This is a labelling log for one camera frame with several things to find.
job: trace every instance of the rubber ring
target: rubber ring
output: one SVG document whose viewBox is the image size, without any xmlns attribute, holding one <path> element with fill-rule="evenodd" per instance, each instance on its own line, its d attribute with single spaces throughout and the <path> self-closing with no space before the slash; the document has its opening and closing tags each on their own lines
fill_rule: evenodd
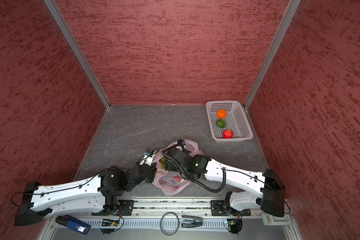
<svg viewBox="0 0 360 240">
<path fill-rule="evenodd" d="M 167 233 L 166 231 L 163 230 L 163 227 L 161 226 L 161 223 L 163 222 L 163 219 L 165 218 L 165 216 L 167 216 L 168 214 L 173 214 L 175 215 L 175 217 L 177 218 L 177 228 L 175 229 L 175 231 L 171 232 L 171 233 Z M 174 212 L 168 212 L 166 214 L 163 215 L 163 217 L 160 219 L 160 230 L 167 236 L 172 236 L 173 234 L 175 234 L 177 232 L 177 230 L 179 229 L 180 226 L 180 220 L 179 217 L 176 215 L 176 213 Z"/>
</svg>

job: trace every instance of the green vegetable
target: green vegetable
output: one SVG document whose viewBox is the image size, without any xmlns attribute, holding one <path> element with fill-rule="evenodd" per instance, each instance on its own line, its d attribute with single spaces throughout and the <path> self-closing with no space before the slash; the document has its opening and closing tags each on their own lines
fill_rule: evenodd
<svg viewBox="0 0 360 240">
<path fill-rule="evenodd" d="M 226 123 L 223 119 L 217 120 L 217 121 L 216 121 L 216 125 L 217 125 L 219 128 L 227 127 L 227 123 Z"/>
</svg>

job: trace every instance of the red panel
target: red panel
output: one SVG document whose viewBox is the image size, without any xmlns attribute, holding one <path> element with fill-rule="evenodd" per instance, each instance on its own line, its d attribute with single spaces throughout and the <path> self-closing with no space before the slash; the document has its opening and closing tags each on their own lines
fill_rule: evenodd
<svg viewBox="0 0 360 240">
<path fill-rule="evenodd" d="M 10 196 L 71 181 L 104 111 L 43 1 L 0 1 L 0 239 L 38 236 L 13 226 Z"/>
<path fill-rule="evenodd" d="M 360 1 L 302 1 L 250 107 L 304 240 L 360 239 Z"/>
<path fill-rule="evenodd" d="M 111 103 L 244 103 L 288 0 L 56 0 Z"/>
</svg>

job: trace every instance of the red fruit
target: red fruit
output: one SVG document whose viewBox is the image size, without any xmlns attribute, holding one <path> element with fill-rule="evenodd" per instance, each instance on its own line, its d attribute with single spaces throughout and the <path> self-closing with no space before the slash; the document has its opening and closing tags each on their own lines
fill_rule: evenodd
<svg viewBox="0 0 360 240">
<path fill-rule="evenodd" d="M 223 138 L 232 138 L 233 137 L 233 131 L 226 129 L 223 132 Z"/>
</svg>

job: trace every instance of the gray table surface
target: gray table surface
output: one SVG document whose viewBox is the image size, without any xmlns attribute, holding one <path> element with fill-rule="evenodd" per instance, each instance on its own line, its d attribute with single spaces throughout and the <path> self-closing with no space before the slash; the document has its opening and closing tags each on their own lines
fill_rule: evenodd
<svg viewBox="0 0 360 240">
<path fill-rule="evenodd" d="M 113 105 L 89 158 L 83 162 L 79 179 L 97 174 L 110 166 L 129 169 L 145 149 L 164 148 L 178 139 L 198 143 L 203 154 L 226 165 L 263 172 L 264 167 L 253 140 L 215 143 L 205 106 Z M 201 180 L 212 188 L 219 182 Z M 173 197 L 224 197 L 228 191 L 242 191 L 230 185 L 211 193 L 191 183 Z M 152 184 L 142 183 L 123 197 L 165 197 Z"/>
</svg>

